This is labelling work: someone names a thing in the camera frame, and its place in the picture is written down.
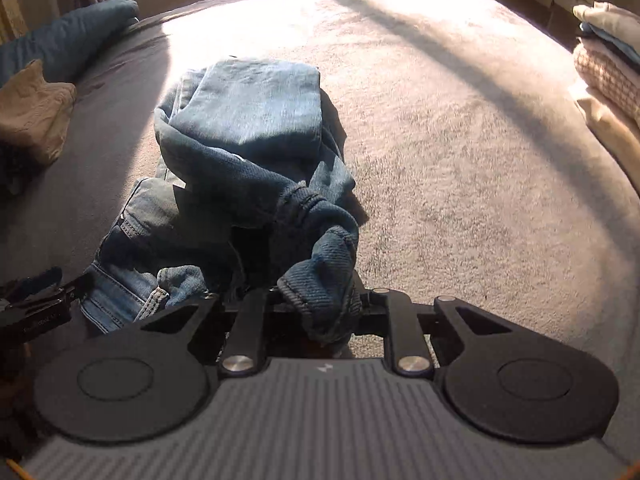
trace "stack of folded clothes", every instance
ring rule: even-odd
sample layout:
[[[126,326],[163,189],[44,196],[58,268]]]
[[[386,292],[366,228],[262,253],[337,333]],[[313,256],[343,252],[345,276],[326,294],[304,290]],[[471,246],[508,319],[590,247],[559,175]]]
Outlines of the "stack of folded clothes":
[[[572,95],[587,125],[640,194],[640,16],[606,2],[574,7],[582,21]]]

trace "jeans seam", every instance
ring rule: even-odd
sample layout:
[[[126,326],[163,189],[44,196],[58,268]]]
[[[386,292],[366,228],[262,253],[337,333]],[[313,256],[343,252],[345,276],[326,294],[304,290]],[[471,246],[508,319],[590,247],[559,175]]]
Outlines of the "jeans seam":
[[[92,322],[95,326],[97,326],[102,333],[104,334],[109,333],[109,330],[107,329],[107,327],[105,327],[100,321],[95,319],[95,317],[92,316],[92,314],[89,311],[87,311],[87,309],[84,306],[84,303],[80,305],[80,312],[82,312],[82,315],[85,316],[90,322]]]
[[[340,238],[340,241],[344,244],[347,251],[349,251],[349,256],[351,256],[351,259],[353,260],[353,265],[355,266],[358,250],[355,244],[353,243],[353,240],[351,240],[351,237],[349,235],[345,235],[342,232],[344,230],[345,229],[341,226],[333,225],[329,227],[324,233],[326,234],[329,231],[331,231],[333,234],[337,235],[338,238]]]
[[[321,202],[322,200],[325,200],[324,197],[322,197],[317,192],[309,190],[311,193],[305,196],[298,204],[295,205],[296,212],[298,214],[295,216],[294,221],[287,222],[282,220],[280,216],[280,212],[284,208],[289,206],[289,203],[293,202],[293,195],[300,189],[308,189],[308,187],[300,186],[300,185],[295,186],[282,198],[282,204],[280,204],[279,206],[276,206],[276,214],[274,215],[273,223],[290,226],[294,228],[299,228],[304,223],[305,218],[308,215],[309,211],[313,209],[313,206],[316,205],[316,204],[313,204],[313,206],[311,206],[310,208],[307,208],[306,206],[309,204],[309,202],[316,200],[316,203],[318,203],[318,202]]]
[[[145,304],[144,301],[142,301],[142,298],[139,298],[135,293],[133,293],[133,291],[129,290],[127,287],[125,287],[124,285],[122,285],[119,281],[117,281],[115,278],[112,278],[110,275],[107,274],[107,272],[105,270],[103,270],[102,268],[100,268],[100,265],[96,264],[96,262],[92,263],[92,266],[98,270],[98,272],[100,272],[101,275],[103,275],[105,278],[107,278],[108,280],[110,280],[110,282],[112,282],[114,285],[116,285],[118,288],[120,288],[123,292],[125,292],[126,294],[129,294],[130,296],[132,296],[138,303],[141,304]]]
[[[102,306],[102,303],[97,298],[89,298],[89,301],[91,301],[96,307],[103,311],[107,315],[107,317],[109,317],[109,319],[111,319],[117,326],[121,328],[123,327],[124,323],[122,322],[122,320],[117,319],[109,310],[104,308]]]
[[[169,293],[161,286],[156,286],[156,288],[151,291],[151,294],[146,299],[145,304],[138,311],[138,314],[133,321],[139,321],[155,314],[160,307],[160,301],[163,299],[168,301]]]
[[[329,231],[332,232],[332,234],[335,234],[338,236],[338,238],[340,238],[340,241],[344,244],[344,246],[346,247],[346,249],[349,251],[349,254],[352,255],[354,254],[354,251],[352,251],[353,249],[353,242],[348,239],[347,236],[345,236],[342,232],[340,232],[340,227],[339,226],[332,226],[329,227],[324,234],[328,233]],[[289,280],[286,279],[285,276],[282,276],[279,280],[278,283],[282,282],[282,284],[286,287],[286,289],[288,290],[288,292],[290,294],[292,294],[295,299],[299,302],[299,304],[297,305],[298,309],[301,310],[301,314],[302,316],[305,318],[306,322],[308,322],[309,326],[311,327],[311,329],[313,330],[313,319],[311,316],[311,310],[309,309],[308,306],[308,302],[305,301],[305,299],[300,295],[300,293],[297,290],[294,290],[292,288],[292,286],[289,283]],[[331,325],[331,328],[324,334],[321,335],[319,338],[321,340],[329,340],[332,338],[332,335],[335,334],[335,332],[339,329],[341,323],[343,322],[345,316],[349,315],[350,312],[350,304],[351,304],[351,296],[353,295],[353,291],[352,291],[353,286],[347,286],[346,290],[344,292],[344,294],[342,295],[342,301],[340,302],[340,314],[337,317],[337,319],[335,320],[335,322]]]
[[[118,220],[120,219],[120,217],[124,214],[125,209],[127,208],[127,206],[129,205],[129,203],[131,202],[131,199],[133,198],[133,196],[136,194],[136,192],[138,191],[138,189],[140,188],[140,184],[142,184],[145,180],[147,180],[148,177],[145,178],[140,178],[134,185],[133,189],[131,190],[131,193],[129,193],[129,196],[127,197],[127,200],[125,201],[124,205],[120,208],[120,212],[118,213],[118,216],[115,219],[115,222],[113,222],[111,224],[111,227],[109,228],[109,231],[107,232],[107,234],[104,236],[104,238],[102,238],[100,245],[98,246],[98,250],[95,251],[95,259],[97,260],[100,257],[100,251],[102,250],[102,246],[104,245],[104,241],[109,237],[109,235],[111,234],[111,232],[113,231],[114,227],[116,227],[116,225],[118,225]]]

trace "folded towel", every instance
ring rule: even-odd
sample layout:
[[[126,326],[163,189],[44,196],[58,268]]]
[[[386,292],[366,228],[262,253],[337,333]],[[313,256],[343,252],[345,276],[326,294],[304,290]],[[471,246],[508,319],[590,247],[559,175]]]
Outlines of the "folded towel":
[[[593,7],[575,6],[574,15],[582,22],[604,30],[640,52],[640,16],[630,10],[607,2],[595,2]]]
[[[624,52],[622,52],[614,43],[610,41],[603,40],[600,36],[598,36],[595,32],[582,32],[580,35],[580,39],[586,38],[587,40],[595,40],[601,44],[616,56],[618,59],[621,59],[631,70],[633,70],[636,74],[640,75],[640,64],[635,63],[629,56],[627,56]]]
[[[589,129],[617,160],[640,194],[640,129],[595,88],[579,82],[569,89]]]
[[[609,57],[589,51],[579,43],[574,50],[574,65],[589,86],[600,90],[640,124],[640,89],[620,72]]]
[[[47,83],[42,61],[30,62],[0,88],[0,140],[51,164],[62,152],[75,99],[75,86]]]
[[[580,30],[587,34],[593,33],[599,38],[613,43],[620,50],[620,52],[623,52],[624,55],[631,60],[632,63],[640,65],[640,54],[638,54],[631,45],[619,40],[618,38],[613,37],[606,30],[602,30],[601,28],[595,27],[587,22],[582,22],[580,24]]]
[[[617,56],[603,41],[591,38],[580,38],[580,42],[584,45],[587,52],[597,52],[598,54],[602,54],[612,60],[617,69],[619,69],[620,72],[622,72],[636,88],[640,88],[640,74],[631,69],[629,64],[626,62],[628,58],[621,58]]]

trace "silver bolt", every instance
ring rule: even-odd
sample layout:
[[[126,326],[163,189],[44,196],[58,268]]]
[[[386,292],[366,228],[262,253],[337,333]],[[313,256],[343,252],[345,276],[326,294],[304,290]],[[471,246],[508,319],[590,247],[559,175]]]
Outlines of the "silver bolt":
[[[232,355],[222,361],[222,365],[230,372],[244,372],[254,367],[254,360],[246,355]]]
[[[398,367],[405,372],[423,372],[430,365],[431,363],[426,357],[419,355],[407,355],[398,361]]]

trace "jeans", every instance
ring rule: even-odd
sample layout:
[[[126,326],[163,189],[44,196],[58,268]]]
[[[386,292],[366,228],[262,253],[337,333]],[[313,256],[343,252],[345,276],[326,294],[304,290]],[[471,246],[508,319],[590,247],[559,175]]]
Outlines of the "jeans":
[[[197,296],[276,284],[309,337],[331,343],[360,313],[355,183],[322,111],[319,72],[222,61],[187,72],[155,110],[161,161],[134,187],[82,301],[116,330]]]

